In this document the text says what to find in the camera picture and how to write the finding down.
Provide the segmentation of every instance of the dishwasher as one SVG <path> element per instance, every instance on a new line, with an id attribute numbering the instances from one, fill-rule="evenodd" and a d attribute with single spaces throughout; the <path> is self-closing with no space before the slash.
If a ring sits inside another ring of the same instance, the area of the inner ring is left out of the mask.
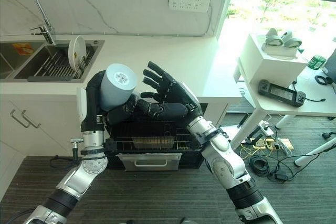
<path id="1" fill-rule="evenodd" d="M 201 104 L 205 111 L 207 104 Z M 130 118 L 108 125 L 105 147 L 109 169 L 178 170 L 198 169 L 200 149 L 191 148 L 188 130 L 173 121 L 156 121 L 135 109 Z"/>

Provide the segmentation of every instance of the yellow sticker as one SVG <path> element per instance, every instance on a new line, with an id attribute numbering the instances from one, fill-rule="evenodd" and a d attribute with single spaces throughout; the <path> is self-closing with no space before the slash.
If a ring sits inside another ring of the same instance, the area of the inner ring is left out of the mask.
<path id="1" fill-rule="evenodd" d="M 30 43 L 14 43 L 12 45 L 19 55 L 31 55 L 34 53 Z"/>

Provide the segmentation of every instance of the dishwasher door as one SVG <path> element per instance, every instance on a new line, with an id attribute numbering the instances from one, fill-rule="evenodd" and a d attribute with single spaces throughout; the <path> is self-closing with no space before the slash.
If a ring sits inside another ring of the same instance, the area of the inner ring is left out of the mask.
<path id="1" fill-rule="evenodd" d="M 182 153 L 118 154 L 125 170 L 178 170 Z"/>

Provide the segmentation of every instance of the robot forearm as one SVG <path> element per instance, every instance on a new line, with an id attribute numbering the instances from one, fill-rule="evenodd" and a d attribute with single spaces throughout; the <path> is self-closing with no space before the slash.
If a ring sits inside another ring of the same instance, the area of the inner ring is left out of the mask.
<path id="1" fill-rule="evenodd" d="M 273 207 L 246 171 L 244 161 L 232 150 L 222 132 L 202 116 L 194 119 L 187 129 L 204 146 L 202 155 L 228 192 L 240 220 L 281 224 Z"/>
<path id="2" fill-rule="evenodd" d="M 85 148 L 80 164 L 56 186 L 43 205 L 38 206 L 24 224 L 65 224 L 76 203 L 83 197 L 95 177 L 107 166 L 103 151 L 103 131 L 83 132 Z"/>

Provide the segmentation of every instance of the dishwasher handle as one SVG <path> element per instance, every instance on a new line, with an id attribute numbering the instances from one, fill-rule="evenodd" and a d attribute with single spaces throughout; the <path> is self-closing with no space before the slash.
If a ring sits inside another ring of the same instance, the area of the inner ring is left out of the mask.
<path id="1" fill-rule="evenodd" d="M 164 164 L 158 164 L 158 165 L 154 165 L 154 164 L 142 165 L 142 164 L 138 164 L 138 161 L 139 161 L 139 160 L 135 160 L 135 161 L 134 161 L 134 165 L 135 165 L 136 167 L 165 167 L 165 166 L 167 166 L 167 164 L 168 164 L 168 160 L 166 160 L 166 159 L 165 159 L 165 163 L 164 163 Z"/>

